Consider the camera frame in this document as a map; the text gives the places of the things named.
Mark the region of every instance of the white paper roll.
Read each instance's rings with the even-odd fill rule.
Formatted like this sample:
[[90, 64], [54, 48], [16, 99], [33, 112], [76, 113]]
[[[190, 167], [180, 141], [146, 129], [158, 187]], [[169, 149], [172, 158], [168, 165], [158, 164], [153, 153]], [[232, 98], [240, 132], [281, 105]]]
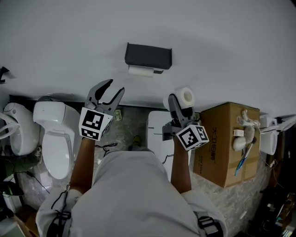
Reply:
[[[193, 92], [188, 87], [177, 88], [177, 89], [175, 89], [173, 94], [175, 94], [175, 96], [177, 97], [181, 109], [186, 109], [186, 108], [194, 106], [195, 100], [194, 100]], [[163, 100], [162, 100], [162, 103], [163, 103], [164, 107], [168, 111], [170, 111], [170, 107], [168, 105], [168, 97], [169, 97], [169, 95], [170, 94], [163, 97]]]
[[194, 107], [194, 103], [195, 103], [194, 95], [193, 95], [193, 92], [188, 87], [177, 88], [174, 94], [179, 101], [181, 109]]
[[153, 77], [154, 68], [129, 66], [129, 74], [137, 76]]

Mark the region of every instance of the white marker cube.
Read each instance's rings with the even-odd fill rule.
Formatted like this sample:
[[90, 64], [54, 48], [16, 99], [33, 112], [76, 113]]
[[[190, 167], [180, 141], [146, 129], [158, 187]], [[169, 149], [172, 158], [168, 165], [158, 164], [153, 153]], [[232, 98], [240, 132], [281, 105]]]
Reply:
[[177, 133], [177, 137], [185, 150], [194, 150], [209, 142], [205, 128], [198, 125], [188, 125]]
[[111, 115], [82, 108], [79, 120], [80, 136], [99, 141], [110, 128], [112, 119]]

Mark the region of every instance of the gray floor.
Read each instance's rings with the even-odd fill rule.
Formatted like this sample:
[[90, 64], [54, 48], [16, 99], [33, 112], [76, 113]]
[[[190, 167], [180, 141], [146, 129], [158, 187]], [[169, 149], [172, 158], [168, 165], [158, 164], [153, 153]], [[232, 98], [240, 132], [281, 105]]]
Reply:
[[[126, 150], [135, 135], [140, 135], [143, 140], [145, 139], [146, 122], [151, 110], [129, 107], [121, 108], [121, 110], [123, 120], [114, 121], [109, 132], [98, 143], [99, 145], [118, 143], [116, 147], [110, 148], [110, 151]], [[98, 159], [102, 159], [103, 155], [103, 150], [96, 148], [94, 170], [98, 166]], [[223, 213], [228, 226], [228, 236], [232, 237], [240, 230], [245, 229], [248, 220], [252, 219], [259, 205], [261, 199], [259, 192], [267, 186], [269, 180], [270, 171], [265, 167], [263, 160], [259, 163], [257, 175], [253, 180], [225, 189], [193, 173], [193, 164], [194, 159], [192, 157], [190, 163], [192, 187], [202, 189]], [[49, 175], [44, 163], [35, 166], [33, 172], [49, 192], [52, 187], [65, 187], [71, 176], [69, 174], [63, 180], [56, 180]], [[35, 179], [32, 179], [27, 174], [18, 174], [18, 177], [25, 193], [23, 196], [24, 202], [38, 209], [48, 196], [48, 193]]]

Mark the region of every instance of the brown cardboard box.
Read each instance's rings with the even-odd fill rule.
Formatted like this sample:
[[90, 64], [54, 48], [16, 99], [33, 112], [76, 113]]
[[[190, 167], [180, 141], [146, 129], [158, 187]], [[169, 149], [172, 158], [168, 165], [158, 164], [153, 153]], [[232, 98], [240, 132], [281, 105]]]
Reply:
[[257, 142], [253, 145], [248, 158], [240, 168], [237, 176], [235, 170], [241, 160], [242, 152], [234, 151], [234, 129], [244, 130], [237, 124], [243, 110], [248, 110], [248, 117], [259, 120], [259, 109], [226, 103], [200, 114], [202, 125], [205, 127], [210, 142], [195, 150], [193, 171], [207, 180], [221, 186], [229, 187], [249, 180], [256, 175], [260, 159], [260, 135], [256, 130]]

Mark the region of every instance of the gray shirt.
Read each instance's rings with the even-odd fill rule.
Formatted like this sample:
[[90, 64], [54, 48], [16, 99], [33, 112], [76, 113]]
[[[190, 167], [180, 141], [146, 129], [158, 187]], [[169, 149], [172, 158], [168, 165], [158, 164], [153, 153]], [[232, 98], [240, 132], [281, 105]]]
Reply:
[[[41, 205], [36, 222], [41, 236], [61, 210], [64, 194], [54, 190]], [[101, 162], [93, 187], [82, 195], [70, 190], [66, 209], [71, 219], [63, 236], [200, 236], [193, 211], [207, 212], [219, 221], [227, 236], [225, 220], [200, 191], [183, 194], [167, 179], [161, 162], [149, 151], [117, 151]]]

